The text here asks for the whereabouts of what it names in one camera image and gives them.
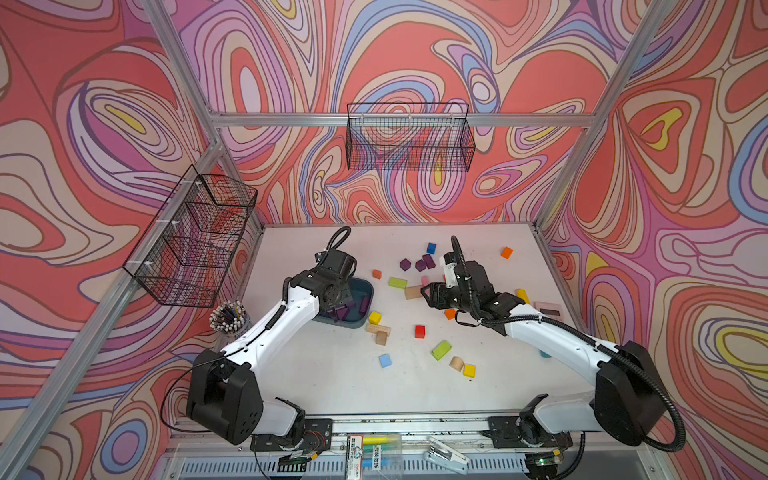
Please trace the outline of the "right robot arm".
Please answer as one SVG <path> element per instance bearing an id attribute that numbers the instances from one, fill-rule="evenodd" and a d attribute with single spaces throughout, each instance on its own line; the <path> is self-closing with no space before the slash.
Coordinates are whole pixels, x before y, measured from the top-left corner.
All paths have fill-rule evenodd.
<path id="1" fill-rule="evenodd" d="M 566 396 L 539 394 L 518 414 L 520 442 L 539 446 L 550 436 L 604 432 L 627 446 L 646 444 L 668 453 L 682 450 L 687 432 L 654 361 L 642 345 L 618 345 L 588 335 L 498 292 L 485 268 L 465 257 L 458 238 L 441 265 L 444 279 L 421 288 L 433 309 L 469 315 L 469 328 L 484 327 L 524 342 L 570 368 L 590 390 Z"/>

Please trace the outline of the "teal plastic storage bin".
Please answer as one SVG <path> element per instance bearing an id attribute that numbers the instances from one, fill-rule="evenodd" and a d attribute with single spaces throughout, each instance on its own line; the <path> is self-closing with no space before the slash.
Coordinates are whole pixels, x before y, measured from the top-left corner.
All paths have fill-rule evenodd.
<path id="1" fill-rule="evenodd" d="M 330 311 L 321 312 L 313 321 L 349 329 L 357 329 L 367 322 L 374 297 L 373 285 L 353 277 L 349 282 L 351 301 Z"/>

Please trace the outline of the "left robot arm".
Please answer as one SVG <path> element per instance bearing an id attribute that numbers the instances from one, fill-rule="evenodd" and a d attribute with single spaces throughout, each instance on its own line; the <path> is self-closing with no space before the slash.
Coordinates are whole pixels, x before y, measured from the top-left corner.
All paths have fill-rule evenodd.
<path id="1" fill-rule="evenodd" d="M 351 228 L 339 228 L 314 267 L 284 280 L 281 299 L 247 332 L 219 352 L 203 350 L 190 375 L 186 416 L 232 445 L 272 437 L 295 448 L 306 435 L 305 411 L 281 398 L 265 400 L 258 377 L 309 321 L 352 300 L 349 280 L 357 260 L 340 246 Z"/>

